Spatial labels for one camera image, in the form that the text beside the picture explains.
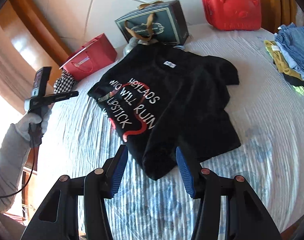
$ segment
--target black and white checkered fabric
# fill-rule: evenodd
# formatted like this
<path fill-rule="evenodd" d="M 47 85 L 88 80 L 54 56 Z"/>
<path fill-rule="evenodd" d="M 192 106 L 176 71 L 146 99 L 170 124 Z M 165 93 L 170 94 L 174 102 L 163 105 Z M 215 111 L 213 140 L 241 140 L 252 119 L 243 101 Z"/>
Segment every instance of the black and white checkered fabric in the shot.
<path fill-rule="evenodd" d="M 63 69 L 61 77 L 56 79 L 53 85 L 54 94 L 71 91 L 75 83 L 73 76 Z"/>

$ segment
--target white bedspread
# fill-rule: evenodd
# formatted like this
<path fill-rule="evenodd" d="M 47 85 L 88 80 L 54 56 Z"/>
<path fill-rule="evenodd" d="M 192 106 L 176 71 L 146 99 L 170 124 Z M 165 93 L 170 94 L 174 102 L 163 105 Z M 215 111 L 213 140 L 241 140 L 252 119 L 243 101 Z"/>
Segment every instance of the white bedspread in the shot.
<path fill-rule="evenodd" d="M 210 25 L 191 26 L 189 31 L 187 51 L 223 57 L 235 65 L 240 77 L 239 86 L 228 87 L 231 99 L 226 111 L 242 146 L 202 166 L 219 176 L 243 175 L 283 231 L 304 214 L 304 97 L 294 92 L 273 65 L 263 43 L 273 39 L 268 31 L 221 32 Z M 63 174 L 74 178 L 101 167 L 122 143 L 87 96 L 111 67 L 82 80 L 76 86 L 77 98 L 53 107 L 39 150 L 40 196 Z M 79 226 L 85 231 L 80 200 Z M 106 200 L 106 206 L 114 239 L 185 240 L 191 238 L 199 201 L 185 192 L 177 167 L 153 181 L 130 155 L 119 193 Z"/>

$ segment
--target black gift box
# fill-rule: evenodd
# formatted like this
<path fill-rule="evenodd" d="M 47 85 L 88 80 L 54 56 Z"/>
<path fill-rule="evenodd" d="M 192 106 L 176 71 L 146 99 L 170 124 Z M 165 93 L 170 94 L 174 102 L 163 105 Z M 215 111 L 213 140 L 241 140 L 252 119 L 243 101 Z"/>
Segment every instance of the black gift box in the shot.
<path fill-rule="evenodd" d="M 151 4 L 143 9 L 132 11 L 115 22 L 127 41 L 132 38 L 132 35 L 125 29 L 125 21 L 127 21 L 129 29 L 142 37 L 148 37 L 147 19 L 151 13 L 154 13 L 153 39 L 157 39 L 163 44 L 183 45 L 185 43 L 189 34 L 178 0 Z"/>

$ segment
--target red paper bag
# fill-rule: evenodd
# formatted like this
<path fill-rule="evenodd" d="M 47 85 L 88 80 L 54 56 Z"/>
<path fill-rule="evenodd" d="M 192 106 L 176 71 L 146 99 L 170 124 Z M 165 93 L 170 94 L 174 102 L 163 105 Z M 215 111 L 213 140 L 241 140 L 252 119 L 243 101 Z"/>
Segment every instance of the red paper bag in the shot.
<path fill-rule="evenodd" d="M 260 0 L 202 0 L 206 20 L 219 30 L 261 28 Z"/>
<path fill-rule="evenodd" d="M 103 33 L 73 53 L 62 67 L 70 73 L 76 81 L 80 81 L 92 73 L 112 64 L 116 56 L 116 50 Z"/>

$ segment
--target hand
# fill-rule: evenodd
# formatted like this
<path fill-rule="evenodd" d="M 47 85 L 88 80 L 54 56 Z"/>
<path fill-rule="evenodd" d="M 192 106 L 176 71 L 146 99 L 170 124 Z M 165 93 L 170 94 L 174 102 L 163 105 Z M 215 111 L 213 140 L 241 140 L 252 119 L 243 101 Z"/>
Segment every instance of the hand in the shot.
<path fill-rule="evenodd" d="M 30 141 L 31 137 L 29 135 L 29 126 L 31 123 L 41 123 L 42 133 L 44 134 L 47 131 L 47 124 L 50 118 L 52 111 L 49 109 L 45 116 L 42 118 L 34 113 L 26 113 L 22 119 L 15 124 L 15 130 L 18 134 L 20 134 L 25 140 Z"/>

